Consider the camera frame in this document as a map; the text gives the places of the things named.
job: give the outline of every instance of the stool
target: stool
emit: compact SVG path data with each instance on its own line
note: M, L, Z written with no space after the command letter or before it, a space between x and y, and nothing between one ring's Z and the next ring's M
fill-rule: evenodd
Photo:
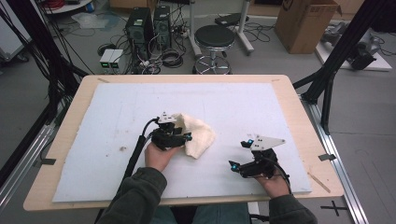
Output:
M194 74L210 74L216 75L231 74L230 64L222 57L216 56L217 51L222 51L226 57L224 50L229 49L235 41L235 35L230 29L220 25L207 25L199 28L195 32L195 43L201 48L208 49L210 56L199 58L192 72Z

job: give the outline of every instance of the black cable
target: black cable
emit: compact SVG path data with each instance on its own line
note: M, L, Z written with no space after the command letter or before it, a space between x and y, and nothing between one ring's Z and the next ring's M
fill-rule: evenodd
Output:
M265 42L270 42L271 37L269 35L265 34L263 31L270 31L271 29L273 29L275 27L275 25L266 26L266 25L260 25L257 22L249 22L249 23L245 24L245 27L246 28L245 28L244 32L249 33L255 37L255 39L249 40L249 42L254 42L256 40L259 40L259 41L265 43ZM260 35L264 35L266 39L261 39Z
M86 73L63 58L62 53L53 41L48 25L43 22L44 9L42 6L37 6L39 9L37 14L33 3L30 1L11 1L8 4L33 41L26 41L19 32L14 31L14 33L29 50L37 67L49 81L49 119L52 120L57 117L57 106L60 99L64 98L65 102L70 102L71 97L77 91L79 84L73 73L80 77L85 76Z
M187 48L184 46L184 37L183 37L181 34L179 34L179 33L173 32L173 38L174 38L175 43L177 44L178 48L183 52L183 53L180 55L180 57L181 57L181 56L183 56L183 55L186 53L186 51L187 51Z
M385 56L396 55L396 52L391 52L391 51L389 51L387 49L383 49L381 45L385 44L385 40L383 38L379 37L379 36L376 36L376 37L379 39L379 50L381 50L383 55L385 55Z
M181 9L182 9L184 6L186 6L186 5L182 5L182 4L180 4L180 3L177 3L177 9L175 9L174 11L172 11L172 12L170 13L170 15L172 16L174 13L178 12L177 18L173 21L173 24L171 25L171 27L176 26L176 22L178 21L178 18L181 18L182 25L184 25L183 14L182 14L182 11L181 11Z
M155 63L149 64L142 71L142 75L158 75L161 72L161 67L157 66Z
M256 218L258 220L260 220L261 222L266 222L266 221L270 221L270 217L267 216L261 216L261 215L256 215L256 214L249 214L250 218Z
M117 13L115 13L115 12L113 12L113 11L108 11L111 15L113 15L113 16L116 16L116 17L119 17L120 19L122 19L123 21L125 21L125 22L128 22L127 20L125 20L122 16L119 16ZM101 15L101 14L107 14L107 12L103 12L103 13L98 13L98 14L96 14L96 15Z
M143 132L142 132L142 135L143 135L143 136L145 135L146 129L148 128L148 126L150 125L150 123L156 122L156 121L158 121L158 119L159 119L159 118L151 119L151 120L146 124L146 126L145 126L145 128L143 129Z
M69 35L77 35L77 36L82 36L82 37L84 37L84 36L94 36L95 34L96 34L96 31L95 31L95 29L90 29L90 30L92 30L93 31L93 33L92 34L90 34L90 35L78 35L78 34L75 34L74 32L75 31L77 31L77 30L80 30L79 28L78 29L76 29L76 30L73 30L73 31L70 31L70 32L68 32L68 34Z
M47 11L46 11L43 7L40 7L40 9L41 9L41 10L40 10L41 13L44 13L44 14L48 15ZM69 52L68 52L68 47L66 46L66 44L69 46L69 48L70 48L71 50L73 50L73 52L77 55L77 57L81 60L81 62L85 65L85 67L86 67L92 74L94 74L94 72L91 70L91 68L90 68L87 64L85 64L85 62L82 60L82 58L79 56L79 54L74 50L74 48L73 48L73 47L71 46L71 44L67 41L67 39L64 37L64 35L60 32L60 28L59 28L58 22L57 22L56 20L51 20L49 23L51 24L53 30L55 31L55 34L58 36L58 38L59 38L59 40L60 40L60 43L61 43L62 47L64 48L64 52L66 53L66 56L67 56L67 58L68 58L68 61L71 63L71 65L74 66L74 65L73 65L73 61L72 61L72 59L71 59L71 56L70 56L70 54L69 54Z
M3 2L0 2L0 5L1 5L2 8L3 8L2 10L4 10L4 12L6 13L6 19L7 19L8 21L10 21L12 25L14 25L14 23L12 23L11 17L9 17L9 14L8 14L6 8L5 8L4 5L3 5Z
M149 133L148 136L146 137L145 144L151 139L152 133Z
M116 49L117 47L114 44L103 44L99 46L98 50L96 51L99 56L103 56L107 49Z
M165 67L177 68L183 64L183 58L175 52L164 52L162 59Z

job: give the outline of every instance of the wire bundle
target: wire bundle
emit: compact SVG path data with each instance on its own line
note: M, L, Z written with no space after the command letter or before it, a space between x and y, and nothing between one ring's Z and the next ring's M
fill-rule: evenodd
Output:
M21 21L29 36L32 37L32 43L29 43L26 37L14 25L3 4L1 4L0 16L31 53L41 73L49 81L48 120L53 120L58 113L58 103L64 102L65 105L69 105L78 89L79 80L76 79L74 74L84 77L87 73L73 65L66 47L66 43L68 44L68 42L59 32L56 22L51 22L50 24L54 27L56 35L60 38L68 61L53 41L50 28L42 21L29 0L8 1L8 4ZM41 6L38 6L38 8L41 17L44 17L46 13L45 9Z
M393 56L396 55L396 52L391 52L390 50L387 49L383 49L381 45L385 44L385 40L379 36L377 36L377 38L379 38L380 42L379 42L379 48L382 52L383 55L385 56Z

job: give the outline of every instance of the white paper sheet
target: white paper sheet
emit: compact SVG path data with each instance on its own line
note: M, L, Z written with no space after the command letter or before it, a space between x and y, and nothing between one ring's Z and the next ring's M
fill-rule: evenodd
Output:
M163 198L264 194L254 179L230 170L228 161L253 161L240 145L256 134L282 138L275 147L290 175L293 192L311 187L271 84L100 84L67 155L54 202L110 201L114 197L138 136L150 119L166 111L201 119L216 132L214 144L199 159L180 151L163 172ZM148 127L146 134L158 128ZM144 153L136 168L144 166Z

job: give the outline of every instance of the green sleeve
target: green sleeve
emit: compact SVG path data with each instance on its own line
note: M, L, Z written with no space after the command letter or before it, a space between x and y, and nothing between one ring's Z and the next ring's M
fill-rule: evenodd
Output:
M300 204L292 194L274 198L269 202L270 223L318 223L315 215Z
M97 223L150 223L165 187L166 179L161 172L139 168L122 181L120 192Z

